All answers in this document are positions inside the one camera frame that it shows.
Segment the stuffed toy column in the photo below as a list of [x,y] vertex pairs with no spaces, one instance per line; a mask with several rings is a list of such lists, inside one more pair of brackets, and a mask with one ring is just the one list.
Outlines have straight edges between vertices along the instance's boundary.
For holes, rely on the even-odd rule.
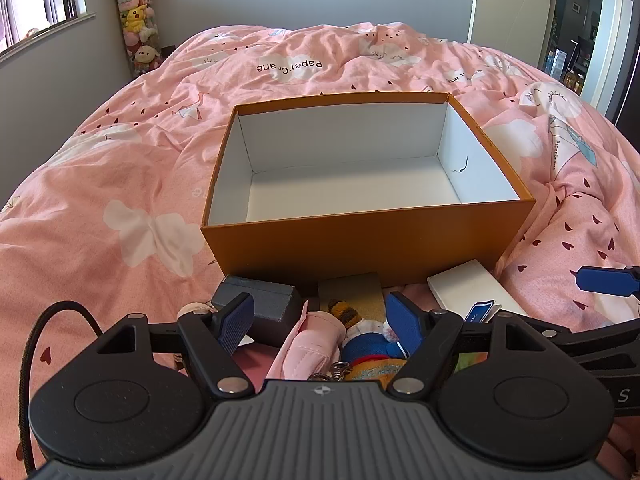
[[118,0],[122,35],[135,77],[162,64],[152,0]]

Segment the blue clamp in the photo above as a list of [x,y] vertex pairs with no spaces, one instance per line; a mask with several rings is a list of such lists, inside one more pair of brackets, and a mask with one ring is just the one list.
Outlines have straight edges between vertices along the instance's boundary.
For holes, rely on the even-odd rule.
[[640,300],[640,267],[624,269],[581,267],[575,273],[575,283],[580,290],[599,292],[628,298],[632,294]]

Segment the orange box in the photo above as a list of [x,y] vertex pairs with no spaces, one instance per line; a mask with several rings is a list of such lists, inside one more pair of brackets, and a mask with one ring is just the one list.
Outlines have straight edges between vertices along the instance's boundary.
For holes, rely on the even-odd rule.
[[225,274],[403,285],[491,269],[533,205],[450,94],[354,92],[236,106],[202,233]]

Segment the pink bedding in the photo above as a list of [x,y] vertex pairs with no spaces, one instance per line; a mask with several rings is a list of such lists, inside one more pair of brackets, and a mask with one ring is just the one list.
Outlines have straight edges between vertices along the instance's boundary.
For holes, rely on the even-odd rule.
[[[208,30],[101,106],[2,209],[0,476],[24,477],[18,368],[46,306],[78,301],[108,327],[135,311],[171,321],[210,299],[222,274],[199,224],[234,104],[400,90],[452,92],[535,195],[495,271],[529,315],[572,330],[639,316],[634,298],[575,286],[580,266],[640,262],[640,156],[568,89],[500,52],[400,23]],[[429,301],[423,285],[407,292]],[[78,315],[54,318],[32,391],[92,338]]]

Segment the pink duvet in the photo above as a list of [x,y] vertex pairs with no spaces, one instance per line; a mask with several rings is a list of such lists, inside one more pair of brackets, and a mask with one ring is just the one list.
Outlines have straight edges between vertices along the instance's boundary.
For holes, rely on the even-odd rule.
[[[167,322],[222,274],[199,224],[233,105],[353,91],[448,91],[537,199],[496,275],[533,317],[584,330],[639,316],[632,298],[581,292],[580,266],[640,263],[640,156],[599,113],[509,56],[400,23],[208,30],[96,110],[0,214],[0,477],[24,477],[20,356],[51,303],[102,327],[129,312]],[[408,293],[427,301],[424,286]],[[45,330],[32,391],[93,338],[76,314]]]

